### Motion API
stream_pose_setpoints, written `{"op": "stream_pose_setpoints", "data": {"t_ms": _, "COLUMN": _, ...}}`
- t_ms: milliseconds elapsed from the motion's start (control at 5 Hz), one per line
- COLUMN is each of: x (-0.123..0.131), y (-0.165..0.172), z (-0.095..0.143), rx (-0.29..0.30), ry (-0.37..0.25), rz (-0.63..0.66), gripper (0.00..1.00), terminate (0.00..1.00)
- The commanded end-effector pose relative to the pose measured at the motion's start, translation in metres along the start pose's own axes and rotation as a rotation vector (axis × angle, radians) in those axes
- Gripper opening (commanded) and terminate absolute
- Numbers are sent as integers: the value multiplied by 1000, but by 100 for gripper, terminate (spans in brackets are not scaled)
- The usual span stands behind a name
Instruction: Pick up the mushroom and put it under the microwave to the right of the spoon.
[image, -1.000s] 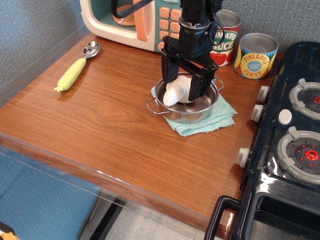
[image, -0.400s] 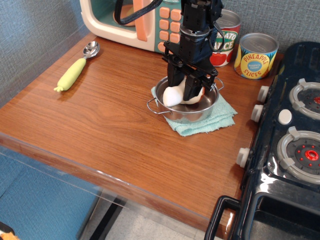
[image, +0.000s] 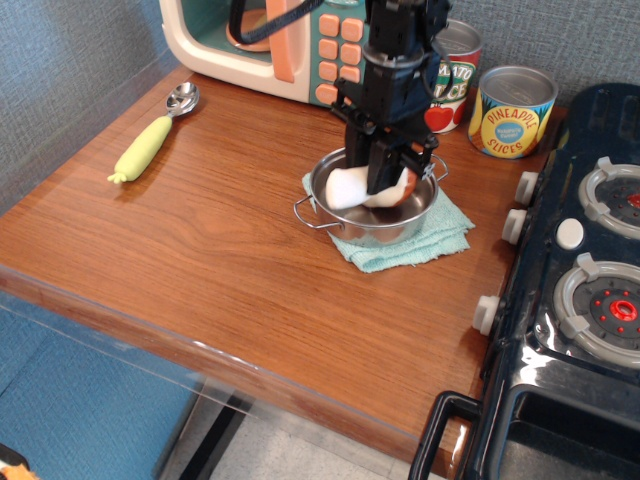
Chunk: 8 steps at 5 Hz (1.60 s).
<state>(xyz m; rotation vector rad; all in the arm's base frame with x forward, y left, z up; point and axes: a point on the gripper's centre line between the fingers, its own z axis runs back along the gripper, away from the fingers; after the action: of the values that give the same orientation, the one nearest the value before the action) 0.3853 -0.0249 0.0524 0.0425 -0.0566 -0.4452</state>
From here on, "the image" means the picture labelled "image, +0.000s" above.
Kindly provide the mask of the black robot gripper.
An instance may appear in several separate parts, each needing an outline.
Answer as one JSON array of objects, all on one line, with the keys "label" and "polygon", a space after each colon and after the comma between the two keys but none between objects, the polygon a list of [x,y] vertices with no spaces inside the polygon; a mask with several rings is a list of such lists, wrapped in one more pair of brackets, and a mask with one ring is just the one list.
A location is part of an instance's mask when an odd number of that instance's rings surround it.
[{"label": "black robot gripper", "polygon": [[[346,166],[368,165],[368,195],[394,187],[404,169],[418,180],[433,170],[436,141],[424,113],[435,99],[440,61],[446,57],[437,35],[448,25],[451,8],[450,1],[365,3],[365,73],[359,83],[335,82],[332,112],[346,124]],[[375,141],[378,135],[397,142]]]}]

